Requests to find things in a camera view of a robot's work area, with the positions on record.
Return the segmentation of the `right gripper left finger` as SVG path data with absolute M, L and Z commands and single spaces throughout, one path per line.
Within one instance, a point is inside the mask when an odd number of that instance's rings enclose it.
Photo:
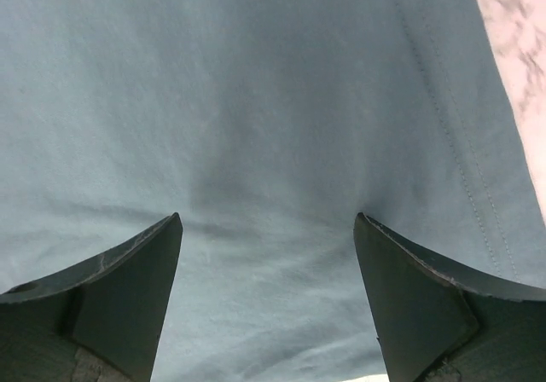
M 183 236 L 176 213 L 1 295 L 3 381 L 149 381 Z

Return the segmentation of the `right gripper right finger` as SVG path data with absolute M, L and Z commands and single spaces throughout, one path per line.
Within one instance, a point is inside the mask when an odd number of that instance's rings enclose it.
M 543 381 L 545 291 L 473 269 L 362 213 L 354 243 L 391 381 Z

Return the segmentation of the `blue-grey t-shirt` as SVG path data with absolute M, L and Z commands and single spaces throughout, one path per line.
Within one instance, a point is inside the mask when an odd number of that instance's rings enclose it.
M 178 213 L 155 380 L 381 373 L 359 212 L 544 285 L 476 0 L 1 0 L 1 287 Z

